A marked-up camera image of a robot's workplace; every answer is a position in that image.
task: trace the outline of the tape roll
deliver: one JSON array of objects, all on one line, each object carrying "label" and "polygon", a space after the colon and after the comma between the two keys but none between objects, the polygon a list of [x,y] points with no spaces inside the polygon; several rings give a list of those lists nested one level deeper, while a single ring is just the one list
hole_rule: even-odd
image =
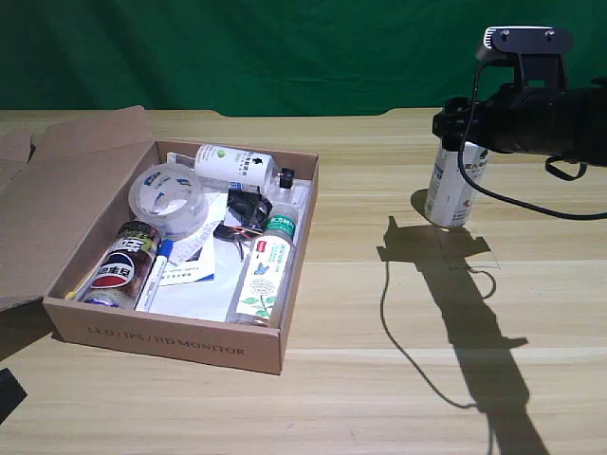
[{"label": "tape roll", "polygon": [[162,239],[188,237],[207,217],[200,179],[182,164],[160,164],[142,173],[129,190],[129,205],[139,220],[158,229]]}]

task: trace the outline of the blue marker cap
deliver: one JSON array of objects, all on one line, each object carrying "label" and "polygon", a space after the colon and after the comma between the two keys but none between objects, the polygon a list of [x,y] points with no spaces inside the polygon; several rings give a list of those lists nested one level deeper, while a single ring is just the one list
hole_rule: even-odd
[{"label": "blue marker cap", "polygon": [[158,249],[158,256],[164,256],[165,258],[170,257],[171,251],[173,251],[173,243],[173,240],[163,240]]}]

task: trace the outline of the green fabric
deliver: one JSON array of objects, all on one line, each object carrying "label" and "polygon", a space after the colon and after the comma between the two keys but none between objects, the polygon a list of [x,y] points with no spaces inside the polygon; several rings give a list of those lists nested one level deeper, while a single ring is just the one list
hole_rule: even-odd
[{"label": "green fabric", "polygon": [[[570,30],[572,86],[607,76],[604,0],[3,0],[1,109],[379,114],[469,96],[488,26]],[[481,96],[505,82],[496,68]]]}]

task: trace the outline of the white marker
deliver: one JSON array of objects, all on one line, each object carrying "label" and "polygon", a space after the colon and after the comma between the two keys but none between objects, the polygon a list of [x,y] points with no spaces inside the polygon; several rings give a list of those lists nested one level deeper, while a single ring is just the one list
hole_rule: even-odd
[{"label": "white marker", "polygon": [[169,239],[163,240],[158,249],[154,266],[150,271],[150,275],[148,275],[148,279],[145,282],[145,286],[143,286],[143,290],[137,301],[137,306],[135,307],[136,311],[150,311],[152,300],[160,285],[160,279],[162,278],[164,267],[171,256],[171,251],[173,251],[173,241]]}]

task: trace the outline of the cardboard box flap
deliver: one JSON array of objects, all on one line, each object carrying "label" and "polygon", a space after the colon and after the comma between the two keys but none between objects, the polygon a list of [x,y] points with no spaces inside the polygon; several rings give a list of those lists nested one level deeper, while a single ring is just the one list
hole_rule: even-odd
[{"label": "cardboard box flap", "polygon": [[51,125],[31,162],[79,155],[152,140],[141,106]]},{"label": "cardboard box flap", "polygon": [[0,137],[0,160],[27,163],[31,153],[31,133],[14,130]]},{"label": "cardboard box flap", "polygon": [[15,176],[0,193],[0,300],[42,297],[119,191],[123,216],[129,216],[124,188],[153,146],[32,159]]}]

